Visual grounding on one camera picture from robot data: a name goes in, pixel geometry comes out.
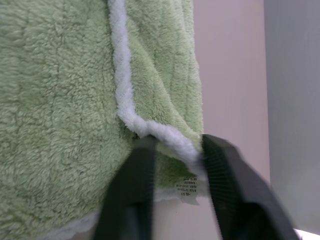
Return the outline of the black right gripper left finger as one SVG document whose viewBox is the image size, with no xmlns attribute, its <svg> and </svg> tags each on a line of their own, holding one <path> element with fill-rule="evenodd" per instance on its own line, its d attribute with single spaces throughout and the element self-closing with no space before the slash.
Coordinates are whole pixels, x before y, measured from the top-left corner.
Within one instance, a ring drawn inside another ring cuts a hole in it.
<svg viewBox="0 0 320 240">
<path fill-rule="evenodd" d="M 135 141 L 106 190 L 92 240 L 152 240 L 156 145 L 153 136 Z"/>
</svg>

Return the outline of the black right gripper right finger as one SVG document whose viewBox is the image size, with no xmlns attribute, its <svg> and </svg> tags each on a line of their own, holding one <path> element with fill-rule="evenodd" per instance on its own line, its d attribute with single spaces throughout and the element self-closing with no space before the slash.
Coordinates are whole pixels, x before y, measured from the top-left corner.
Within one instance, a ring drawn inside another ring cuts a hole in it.
<svg viewBox="0 0 320 240">
<path fill-rule="evenodd" d="M 234 145 L 204 134 L 202 148 L 222 240 L 300 240 L 270 187 Z"/>
</svg>

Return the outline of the green towel with white trim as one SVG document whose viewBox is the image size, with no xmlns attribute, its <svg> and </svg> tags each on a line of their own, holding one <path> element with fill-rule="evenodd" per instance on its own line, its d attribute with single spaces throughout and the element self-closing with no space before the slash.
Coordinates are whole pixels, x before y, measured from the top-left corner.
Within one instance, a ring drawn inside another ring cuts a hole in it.
<svg viewBox="0 0 320 240">
<path fill-rule="evenodd" d="M 202 134 L 193 0 L 0 0 L 0 240 L 91 229 L 147 135 L 176 198 Z"/>
</svg>

